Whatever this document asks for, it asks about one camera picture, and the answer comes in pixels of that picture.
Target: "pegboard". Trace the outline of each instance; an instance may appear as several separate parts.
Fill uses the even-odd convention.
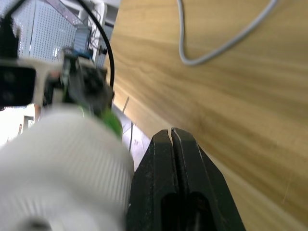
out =
[[[75,32],[76,28],[52,6],[37,1],[30,57],[58,60],[61,48],[73,45]]]
[[[112,36],[112,32],[113,32],[113,28],[110,27],[110,26],[104,26],[104,32],[105,32],[108,40],[110,41],[111,40],[111,36]],[[103,39],[101,40],[100,44],[102,45],[103,49],[107,49],[106,44],[105,44]],[[98,67],[103,67],[103,65],[105,63],[105,59],[106,59],[106,55],[104,55],[104,54],[99,55],[98,59],[97,59],[96,65]]]
[[[0,15],[3,17],[4,13],[11,8],[15,1],[12,0],[0,0]],[[30,42],[33,30],[33,20],[35,12],[35,0],[28,0],[25,2],[20,9],[13,15],[14,30],[16,31],[17,26],[21,29],[21,35],[19,38],[19,51],[20,57],[29,56]]]

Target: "black wire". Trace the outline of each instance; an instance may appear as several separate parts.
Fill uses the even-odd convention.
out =
[[[95,16],[92,14],[91,10],[84,3],[84,1],[83,0],[77,0],[77,1],[86,10],[88,15],[90,15],[90,17],[92,18],[92,20],[96,24],[98,30],[100,31],[100,33],[101,33],[101,35],[102,35],[102,37],[104,39],[104,42],[105,42],[106,47],[107,47],[108,55],[109,55],[109,61],[110,61],[110,86],[113,88],[114,82],[115,82],[115,61],[114,61],[114,56],[112,54],[112,50],[111,50],[111,46],[110,46],[109,40],[108,40],[108,38],[107,38],[107,36],[106,36],[102,26],[97,21]]]
[[[18,10],[18,8],[25,2],[26,0],[19,0],[10,10],[8,10],[8,12],[5,14],[5,19],[9,19],[11,18],[12,14]],[[108,51],[108,55],[109,55],[109,61],[110,61],[110,86],[113,88],[114,86],[114,82],[115,82],[115,61],[114,61],[114,56],[112,54],[112,50],[111,50],[111,46],[109,43],[109,40],[102,28],[102,26],[100,25],[100,23],[97,21],[97,19],[95,18],[95,16],[92,14],[91,10],[87,7],[87,5],[85,4],[85,2],[83,0],[77,0],[77,2],[86,10],[86,12],[88,13],[88,15],[90,15],[90,17],[92,18],[93,22],[96,24],[98,30],[100,31],[104,42],[106,44],[107,47],[107,51]]]

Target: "wooden surface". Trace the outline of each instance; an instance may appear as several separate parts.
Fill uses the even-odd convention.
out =
[[[184,0],[187,56],[217,48],[268,0]],[[149,137],[190,131],[225,175],[249,231],[308,230],[308,1],[279,0],[249,37],[185,66],[176,0],[122,0],[115,103]]]

